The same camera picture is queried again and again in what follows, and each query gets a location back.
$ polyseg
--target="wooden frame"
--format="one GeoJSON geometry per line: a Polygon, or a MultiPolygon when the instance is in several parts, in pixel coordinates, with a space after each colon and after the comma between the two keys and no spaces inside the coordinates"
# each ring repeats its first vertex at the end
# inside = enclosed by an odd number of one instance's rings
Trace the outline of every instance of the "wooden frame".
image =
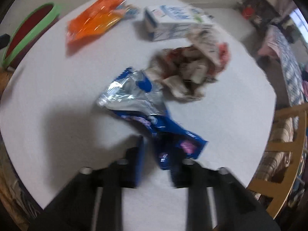
{"type": "Polygon", "coordinates": [[[298,173],[298,168],[301,163],[301,156],[306,143],[306,111],[308,111],[308,103],[278,110],[274,116],[274,121],[295,116],[299,117],[298,129],[296,130],[296,139],[293,142],[268,142],[265,149],[266,152],[292,152],[290,165],[285,172],[283,181],[281,183],[274,183],[253,178],[247,187],[247,189],[253,192],[273,198],[267,208],[267,212],[270,216],[272,216],[272,218],[276,218],[286,202],[298,173]]]}

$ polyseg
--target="orange wrapper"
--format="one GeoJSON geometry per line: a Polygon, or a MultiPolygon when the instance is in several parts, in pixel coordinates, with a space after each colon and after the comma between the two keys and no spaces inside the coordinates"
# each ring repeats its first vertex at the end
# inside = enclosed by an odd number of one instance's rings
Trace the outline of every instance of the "orange wrapper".
{"type": "Polygon", "coordinates": [[[116,24],[122,17],[112,11],[125,0],[97,0],[67,26],[68,43],[78,39],[100,35],[116,24]]]}

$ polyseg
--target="tissue box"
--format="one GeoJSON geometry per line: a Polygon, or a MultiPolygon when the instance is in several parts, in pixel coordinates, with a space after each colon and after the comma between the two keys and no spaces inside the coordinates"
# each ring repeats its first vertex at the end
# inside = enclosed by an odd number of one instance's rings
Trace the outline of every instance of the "tissue box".
{"type": "Polygon", "coordinates": [[[152,41],[183,38],[194,25],[210,29],[213,22],[202,9],[160,5],[145,8],[144,23],[152,41]]]}

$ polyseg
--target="white table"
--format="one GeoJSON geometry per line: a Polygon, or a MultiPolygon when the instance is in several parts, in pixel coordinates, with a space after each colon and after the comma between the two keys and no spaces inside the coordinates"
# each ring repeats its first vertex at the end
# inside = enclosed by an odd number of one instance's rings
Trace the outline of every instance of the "white table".
{"type": "MultiPolygon", "coordinates": [[[[136,20],[119,22],[74,54],[66,49],[67,22],[95,0],[80,6],[46,32],[25,56],[0,106],[1,133],[20,179],[41,207],[80,167],[95,169],[122,157],[140,132],[129,122],[95,106],[102,90],[126,67],[143,69],[163,48],[189,45],[186,39],[150,42],[136,20]]],[[[147,5],[183,5],[179,0],[127,0],[147,5]]],[[[267,143],[275,93],[241,43],[225,34],[232,55],[206,97],[187,104],[168,101],[173,119],[208,140],[199,162],[228,167],[247,185],[267,143]]],[[[124,230],[184,230],[186,190],[173,189],[168,171],[146,157],[138,189],[124,190],[124,230]]]]}

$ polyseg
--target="blue wrapper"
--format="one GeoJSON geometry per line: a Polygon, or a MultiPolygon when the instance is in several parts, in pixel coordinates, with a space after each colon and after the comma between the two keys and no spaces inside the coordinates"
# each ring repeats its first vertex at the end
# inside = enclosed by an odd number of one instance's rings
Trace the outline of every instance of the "blue wrapper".
{"type": "Polygon", "coordinates": [[[186,158],[197,159],[207,144],[170,118],[161,85],[151,82],[140,70],[127,68],[101,94],[97,105],[125,120],[143,124],[151,133],[155,158],[164,170],[171,168],[171,149],[183,149],[186,158]]]}

